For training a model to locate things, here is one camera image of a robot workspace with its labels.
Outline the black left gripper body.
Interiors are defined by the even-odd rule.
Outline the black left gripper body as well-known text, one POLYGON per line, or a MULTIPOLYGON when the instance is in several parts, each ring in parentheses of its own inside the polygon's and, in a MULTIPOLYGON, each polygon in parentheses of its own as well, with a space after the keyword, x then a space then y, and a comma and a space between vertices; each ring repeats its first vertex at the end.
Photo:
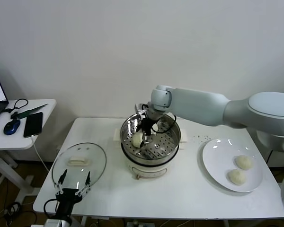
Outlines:
POLYGON ((63 188, 55 196, 59 202, 57 215, 70 215, 74 205, 82 201, 82 194, 78 189, 63 188))

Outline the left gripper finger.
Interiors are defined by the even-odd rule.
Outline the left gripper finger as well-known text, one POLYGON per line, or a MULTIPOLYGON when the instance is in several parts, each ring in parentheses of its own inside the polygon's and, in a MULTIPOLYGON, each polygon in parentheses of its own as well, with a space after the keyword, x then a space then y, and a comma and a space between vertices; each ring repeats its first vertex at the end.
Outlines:
POLYGON ((86 195, 90 190, 91 190, 91 178, 90 178, 90 172, 88 172, 83 188, 77 191, 76 195, 86 195))
POLYGON ((63 194, 63 190, 62 190, 62 184, 64 182, 64 179, 67 175, 67 169, 64 170, 63 174, 59 177, 58 179, 58 183, 55 183, 55 189, 57 190, 56 195, 58 194, 63 194))

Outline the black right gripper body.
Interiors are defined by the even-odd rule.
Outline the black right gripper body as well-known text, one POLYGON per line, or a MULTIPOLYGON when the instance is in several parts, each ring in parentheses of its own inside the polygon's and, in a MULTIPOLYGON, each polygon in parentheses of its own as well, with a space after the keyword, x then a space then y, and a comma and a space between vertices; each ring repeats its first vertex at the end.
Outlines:
POLYGON ((148 117, 144 117, 144 118, 141 118, 140 122, 141 122, 140 129, 142 130, 142 132, 145 135, 151 135, 152 127, 154 124, 157 123, 157 121, 154 121, 148 117))

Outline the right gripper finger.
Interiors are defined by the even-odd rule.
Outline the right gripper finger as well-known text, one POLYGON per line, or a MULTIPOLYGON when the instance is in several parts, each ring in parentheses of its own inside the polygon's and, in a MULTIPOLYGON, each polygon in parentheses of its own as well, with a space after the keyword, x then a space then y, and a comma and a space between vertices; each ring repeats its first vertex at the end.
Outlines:
POLYGON ((152 134, 147 134, 147 133, 143 133, 142 135, 142 144, 143 145, 148 145, 152 142, 152 134))

